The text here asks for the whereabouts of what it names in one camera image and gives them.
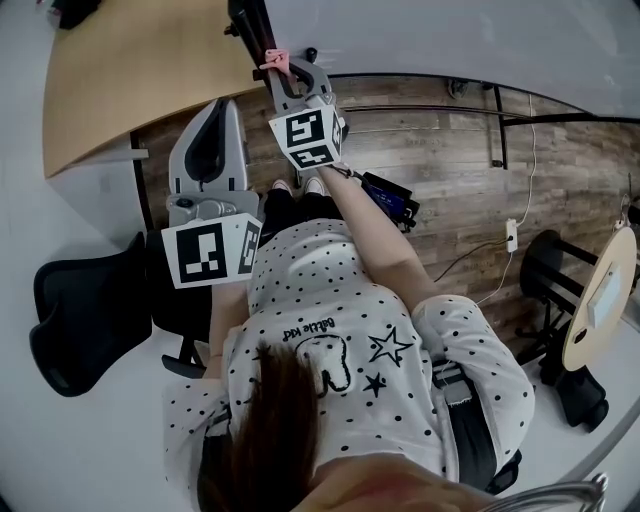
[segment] graphic print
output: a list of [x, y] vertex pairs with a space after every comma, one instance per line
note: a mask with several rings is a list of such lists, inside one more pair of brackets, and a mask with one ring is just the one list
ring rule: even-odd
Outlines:
[[374, 343], [371, 348], [376, 351], [369, 362], [373, 363], [376, 359], [388, 356], [398, 368], [400, 368], [400, 361], [402, 361], [402, 356], [400, 356], [399, 353], [413, 346], [412, 343], [402, 343], [396, 339], [395, 327], [391, 329], [391, 332], [386, 338], [375, 338], [373, 336], [369, 336], [369, 339]]
[[372, 379], [368, 375], [365, 375], [365, 377], [369, 381], [369, 384], [362, 391], [371, 390], [371, 391], [373, 391], [373, 394], [376, 396], [376, 398], [378, 398], [378, 393], [380, 392], [380, 389], [387, 387], [387, 385], [385, 384], [386, 379], [383, 378], [381, 380], [380, 379], [380, 373], [378, 373], [378, 375], [376, 375], [375, 379]]
[[301, 341], [296, 354], [305, 359], [313, 359], [318, 369], [316, 389], [321, 390], [318, 398], [324, 397], [329, 389], [342, 393], [351, 385], [351, 372], [347, 365], [347, 344], [335, 334], [319, 334]]

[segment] chair wheel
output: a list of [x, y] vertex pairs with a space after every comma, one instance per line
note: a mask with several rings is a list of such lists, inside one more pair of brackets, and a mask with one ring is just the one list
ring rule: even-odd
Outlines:
[[540, 366], [542, 367], [540, 369], [540, 381], [546, 386], [555, 386], [560, 377], [558, 371], [555, 368], [550, 368], [542, 364]]
[[604, 421], [609, 413], [609, 402], [603, 400], [596, 405], [588, 414], [585, 415], [582, 423], [586, 427], [588, 432], [593, 432], [600, 426], [600, 423]]

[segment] brown hair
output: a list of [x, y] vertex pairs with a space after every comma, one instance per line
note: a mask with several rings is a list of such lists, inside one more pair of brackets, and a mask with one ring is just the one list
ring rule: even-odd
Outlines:
[[237, 434], [205, 440], [203, 512], [289, 512], [310, 491], [319, 435], [315, 373], [309, 360], [275, 348], [258, 348], [259, 382]]

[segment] power outlet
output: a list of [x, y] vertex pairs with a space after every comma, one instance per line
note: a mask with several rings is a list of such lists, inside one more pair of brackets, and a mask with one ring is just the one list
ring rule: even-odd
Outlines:
[[513, 252], [518, 249], [518, 226], [515, 219], [509, 219], [506, 222], [507, 228], [507, 252]]

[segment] black office chair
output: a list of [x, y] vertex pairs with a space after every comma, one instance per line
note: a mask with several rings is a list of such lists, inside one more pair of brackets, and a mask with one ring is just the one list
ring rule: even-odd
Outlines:
[[153, 323], [165, 331], [183, 336], [179, 357], [163, 355], [162, 364], [178, 375], [198, 379], [206, 368], [194, 343], [209, 340], [211, 287], [179, 290], [173, 287], [160, 231], [147, 234], [145, 261]]
[[[520, 268], [520, 288], [524, 296], [535, 298], [544, 304], [545, 317], [540, 331], [524, 333], [521, 329], [516, 329], [517, 336], [535, 340], [517, 357], [517, 361], [524, 365], [543, 356], [538, 363], [541, 367], [540, 380], [558, 393], [567, 423], [571, 427], [583, 424], [588, 432], [592, 432], [606, 418], [609, 403], [605, 389], [586, 366], [568, 372], [562, 363], [563, 347], [571, 319], [564, 323], [561, 320], [566, 313], [573, 315], [575, 306], [554, 291], [552, 285], [560, 284], [576, 296], [580, 295], [582, 288], [578, 288], [577, 283], [561, 273], [565, 252], [592, 265], [597, 260], [596, 256], [561, 240], [555, 231], [543, 231], [527, 248]], [[559, 311], [553, 320], [552, 303]]]
[[519, 475], [519, 467], [522, 462], [522, 453], [520, 450], [516, 450], [516, 453], [511, 457], [500, 472], [493, 477], [493, 480], [489, 483], [485, 492], [497, 496], [501, 492], [506, 491], [509, 487], [516, 483]]
[[45, 264], [33, 288], [40, 324], [29, 334], [31, 352], [62, 396], [89, 391], [151, 335], [142, 233], [121, 254]]

